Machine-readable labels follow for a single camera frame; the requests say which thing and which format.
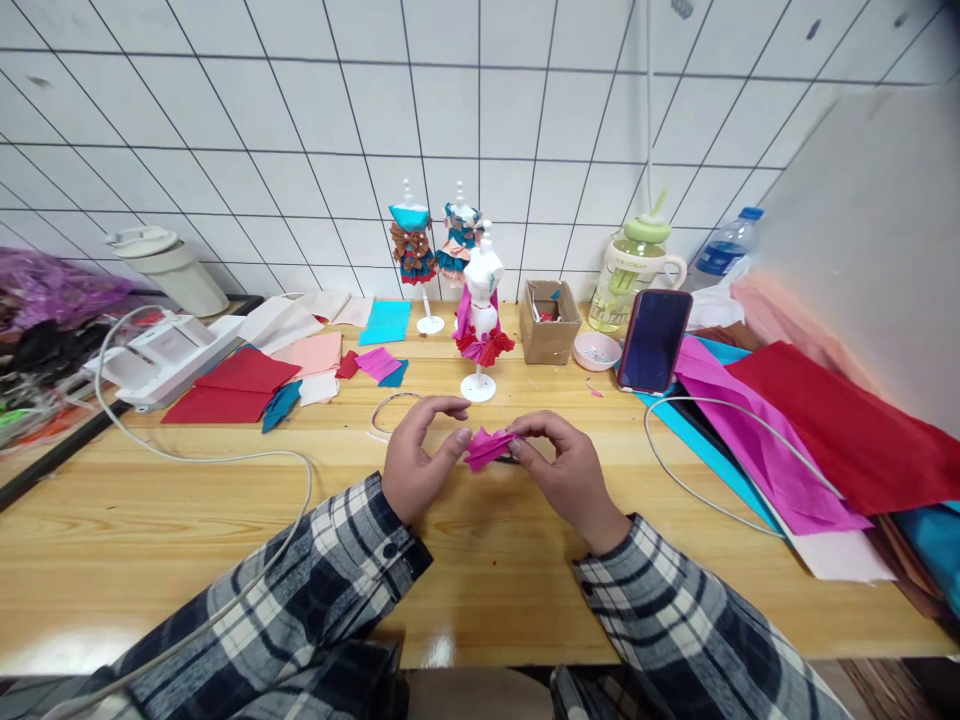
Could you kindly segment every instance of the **plastic bag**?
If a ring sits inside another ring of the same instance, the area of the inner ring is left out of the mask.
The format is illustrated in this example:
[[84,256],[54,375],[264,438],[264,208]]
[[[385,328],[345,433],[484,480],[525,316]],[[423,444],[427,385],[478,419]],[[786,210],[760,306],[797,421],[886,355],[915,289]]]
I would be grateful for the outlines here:
[[91,275],[35,250],[0,248],[0,288],[19,299],[13,327],[25,330],[44,320],[68,325],[97,315],[125,298],[133,283]]

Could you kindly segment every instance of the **mannequin base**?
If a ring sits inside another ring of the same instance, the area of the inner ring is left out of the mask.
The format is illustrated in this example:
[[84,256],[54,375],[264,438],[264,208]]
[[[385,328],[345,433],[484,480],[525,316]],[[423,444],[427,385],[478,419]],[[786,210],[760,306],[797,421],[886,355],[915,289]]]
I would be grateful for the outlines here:
[[489,375],[480,375],[476,373],[467,375],[460,383],[460,394],[470,402],[486,402],[497,392],[497,384]]
[[436,335],[443,330],[443,325],[443,318],[437,317],[436,315],[432,317],[422,317],[417,320],[417,330],[424,335]]

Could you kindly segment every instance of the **person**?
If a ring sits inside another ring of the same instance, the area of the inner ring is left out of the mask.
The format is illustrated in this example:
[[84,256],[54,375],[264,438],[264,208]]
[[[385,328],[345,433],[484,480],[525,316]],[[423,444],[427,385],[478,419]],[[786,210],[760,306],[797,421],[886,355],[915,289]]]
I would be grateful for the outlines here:
[[[90,711],[110,718],[368,718],[384,713],[395,656],[365,640],[431,563],[409,526],[440,493],[471,432],[429,456],[437,413],[467,419],[470,403],[428,397],[407,413],[383,473],[316,507],[267,577],[222,621],[123,693]],[[810,665],[722,580],[673,548],[604,485],[590,438],[552,412],[508,428],[546,437],[556,460],[523,439],[517,460],[590,554],[573,567],[584,597],[623,660],[588,680],[559,667],[555,717],[848,717]],[[237,565],[87,682],[88,694],[135,670],[200,627],[255,577],[286,531]]]

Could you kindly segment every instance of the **smartphone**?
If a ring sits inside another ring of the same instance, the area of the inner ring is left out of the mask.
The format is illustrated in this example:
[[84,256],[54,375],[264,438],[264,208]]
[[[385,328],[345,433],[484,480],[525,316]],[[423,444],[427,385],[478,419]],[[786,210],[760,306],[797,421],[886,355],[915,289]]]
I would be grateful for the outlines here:
[[634,392],[670,387],[693,298],[680,290],[641,290],[633,302],[617,382]]

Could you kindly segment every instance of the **wooden table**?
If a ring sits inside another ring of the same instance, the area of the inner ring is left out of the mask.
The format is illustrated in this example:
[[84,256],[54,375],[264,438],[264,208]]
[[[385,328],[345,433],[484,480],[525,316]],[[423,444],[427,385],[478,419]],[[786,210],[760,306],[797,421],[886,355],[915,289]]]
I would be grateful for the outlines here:
[[[811,658],[943,655],[957,652],[889,583],[876,587],[813,579],[787,546],[729,520],[678,487],[644,437],[643,404],[613,377],[526,365],[518,306],[501,308],[518,347],[490,374],[494,399],[471,408],[489,430],[551,408],[590,434],[613,499],[643,513],[683,552],[724,578]],[[413,320],[420,315],[414,303]],[[409,358],[403,389],[457,394],[472,365],[447,330],[412,330],[390,345]],[[357,330],[344,332],[344,351]],[[594,397],[586,379],[604,397]],[[194,457],[286,448],[312,458],[314,500],[382,466],[386,446],[366,435],[370,413],[392,391],[362,373],[343,381],[328,406],[294,411],[268,435],[259,427],[160,426],[160,413],[124,420],[158,447]],[[408,405],[382,414],[392,427]],[[425,443],[455,427],[438,419]],[[658,447],[694,489],[747,518],[750,510],[672,432],[654,423]],[[116,429],[0,514],[0,675],[88,673],[109,663],[235,562],[283,529],[302,502],[302,466],[289,458],[228,465],[175,464]],[[420,534],[435,558],[378,632],[405,636],[403,664],[420,666],[608,663],[617,660],[574,582],[583,542],[518,466],[494,463],[472,475],[459,465]]]

